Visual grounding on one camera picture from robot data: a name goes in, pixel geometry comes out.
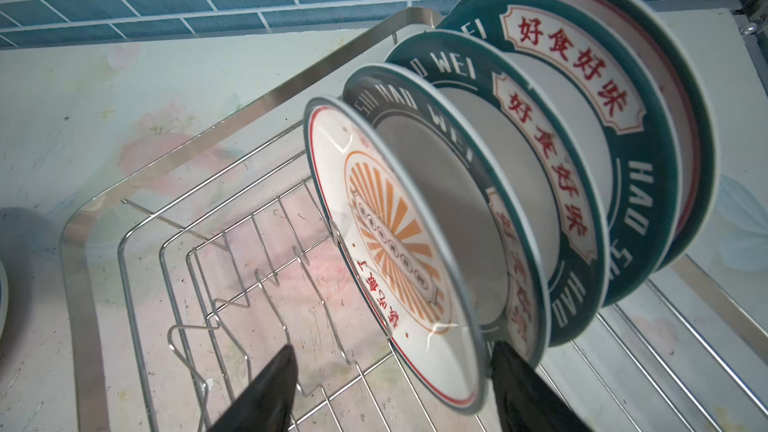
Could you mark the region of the white plate red characters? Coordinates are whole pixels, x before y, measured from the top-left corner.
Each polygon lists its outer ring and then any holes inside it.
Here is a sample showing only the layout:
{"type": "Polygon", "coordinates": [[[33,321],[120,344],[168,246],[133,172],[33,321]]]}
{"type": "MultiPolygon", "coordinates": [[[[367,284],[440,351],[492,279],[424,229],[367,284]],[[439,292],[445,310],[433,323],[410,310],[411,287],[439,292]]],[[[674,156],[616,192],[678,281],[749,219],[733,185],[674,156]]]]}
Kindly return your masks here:
{"type": "Polygon", "coordinates": [[[6,268],[0,262],[0,335],[3,334],[10,305],[10,290],[6,268]]]}

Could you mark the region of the white plate orange sunburst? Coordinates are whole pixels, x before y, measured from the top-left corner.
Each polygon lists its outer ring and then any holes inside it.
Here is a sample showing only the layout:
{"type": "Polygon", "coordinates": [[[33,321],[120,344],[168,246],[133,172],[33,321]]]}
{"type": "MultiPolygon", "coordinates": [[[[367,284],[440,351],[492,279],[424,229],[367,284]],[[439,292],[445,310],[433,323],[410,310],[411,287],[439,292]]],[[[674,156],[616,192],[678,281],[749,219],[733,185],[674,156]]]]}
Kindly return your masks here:
{"type": "Polygon", "coordinates": [[[440,402],[476,413],[486,358],[468,288],[425,197],[346,102],[310,99],[304,142],[331,237],[395,353],[440,402]]]}

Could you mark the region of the metal wire dish rack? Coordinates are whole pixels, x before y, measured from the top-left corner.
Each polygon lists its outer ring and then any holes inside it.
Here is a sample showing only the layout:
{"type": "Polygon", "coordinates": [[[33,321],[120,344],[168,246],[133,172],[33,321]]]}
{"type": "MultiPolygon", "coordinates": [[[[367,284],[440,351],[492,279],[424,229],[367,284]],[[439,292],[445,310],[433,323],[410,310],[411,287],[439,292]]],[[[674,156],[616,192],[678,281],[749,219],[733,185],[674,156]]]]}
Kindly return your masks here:
{"type": "MultiPolygon", "coordinates": [[[[61,256],[81,431],[204,431],[285,344],[299,381],[296,431],[495,431],[494,405],[442,405],[385,337],[347,272],[311,182],[306,101],[434,28],[411,7],[357,32],[307,70],[97,194],[66,224],[61,256]]],[[[767,203],[767,98],[741,17],[691,4],[667,21],[697,32],[725,147],[721,190],[688,252],[539,375],[597,431],[763,431],[767,263],[725,263],[738,213],[767,203]]]]}

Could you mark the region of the plate in rack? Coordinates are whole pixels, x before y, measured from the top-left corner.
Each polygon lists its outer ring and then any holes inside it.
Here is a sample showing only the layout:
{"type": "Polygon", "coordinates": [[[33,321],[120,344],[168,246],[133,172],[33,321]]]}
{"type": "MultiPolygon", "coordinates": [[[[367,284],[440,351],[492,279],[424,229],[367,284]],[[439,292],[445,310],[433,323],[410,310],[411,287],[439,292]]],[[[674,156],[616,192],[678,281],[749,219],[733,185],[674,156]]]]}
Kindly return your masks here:
{"type": "Polygon", "coordinates": [[[440,26],[505,53],[555,105],[607,214],[604,303],[627,297],[669,251],[683,196],[679,140],[648,68],[604,21],[563,0],[469,0],[440,26]]]}
{"type": "Polygon", "coordinates": [[[479,132],[445,91],[391,63],[356,69],[342,98],[424,194],[459,263],[483,339],[508,344],[537,367],[551,331],[541,254],[479,132]]]}
{"type": "Polygon", "coordinates": [[[599,188],[555,105],[510,54],[464,33],[411,36],[386,60],[436,87],[493,153],[542,254],[550,344],[575,339],[607,294],[609,230],[599,188]]]}

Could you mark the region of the small red rimmed white plate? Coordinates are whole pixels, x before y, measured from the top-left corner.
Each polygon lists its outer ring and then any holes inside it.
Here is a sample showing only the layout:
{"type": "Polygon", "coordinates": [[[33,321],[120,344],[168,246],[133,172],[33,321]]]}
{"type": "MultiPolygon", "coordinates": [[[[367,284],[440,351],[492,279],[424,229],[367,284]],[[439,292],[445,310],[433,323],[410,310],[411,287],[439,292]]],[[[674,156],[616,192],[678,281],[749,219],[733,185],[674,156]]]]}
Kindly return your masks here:
{"type": "MultiPolygon", "coordinates": [[[[463,5],[471,0],[459,0],[463,5]]],[[[671,105],[681,138],[684,164],[691,167],[690,190],[683,216],[660,266],[684,255],[714,207],[720,154],[714,108],[696,68],[680,40],[643,0],[566,0],[596,15],[617,32],[649,67],[671,105]]]]}

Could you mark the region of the rear plate in rack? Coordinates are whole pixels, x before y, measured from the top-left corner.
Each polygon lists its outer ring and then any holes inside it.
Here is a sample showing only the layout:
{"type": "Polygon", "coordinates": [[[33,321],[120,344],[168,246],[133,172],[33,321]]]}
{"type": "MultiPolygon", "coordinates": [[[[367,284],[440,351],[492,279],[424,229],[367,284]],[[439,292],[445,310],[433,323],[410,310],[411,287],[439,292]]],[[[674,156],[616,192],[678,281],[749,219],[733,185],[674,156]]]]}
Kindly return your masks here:
{"type": "Polygon", "coordinates": [[[469,0],[440,26],[505,53],[555,105],[607,214],[604,303],[627,297],[669,251],[683,196],[679,140],[648,68],[604,21],[563,0],[469,0]]]}

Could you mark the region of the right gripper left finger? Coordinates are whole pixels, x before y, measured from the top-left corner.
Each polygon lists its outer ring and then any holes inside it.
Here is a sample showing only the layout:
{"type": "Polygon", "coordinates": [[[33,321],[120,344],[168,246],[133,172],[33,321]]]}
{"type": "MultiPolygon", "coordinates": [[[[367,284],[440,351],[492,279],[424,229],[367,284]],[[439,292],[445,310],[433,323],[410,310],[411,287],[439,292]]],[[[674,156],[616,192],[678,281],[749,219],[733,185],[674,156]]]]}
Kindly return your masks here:
{"type": "Polygon", "coordinates": [[[285,345],[209,431],[287,431],[297,381],[294,348],[285,345]]]}

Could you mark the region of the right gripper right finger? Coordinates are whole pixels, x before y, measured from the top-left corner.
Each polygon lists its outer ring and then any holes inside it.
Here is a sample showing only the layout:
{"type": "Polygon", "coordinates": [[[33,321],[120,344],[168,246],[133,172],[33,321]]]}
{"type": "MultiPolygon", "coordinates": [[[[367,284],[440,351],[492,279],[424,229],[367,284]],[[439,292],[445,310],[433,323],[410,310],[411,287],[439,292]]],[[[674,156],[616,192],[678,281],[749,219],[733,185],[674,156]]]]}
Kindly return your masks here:
{"type": "Polygon", "coordinates": [[[506,342],[496,342],[491,379],[502,431],[590,431],[506,342]]]}

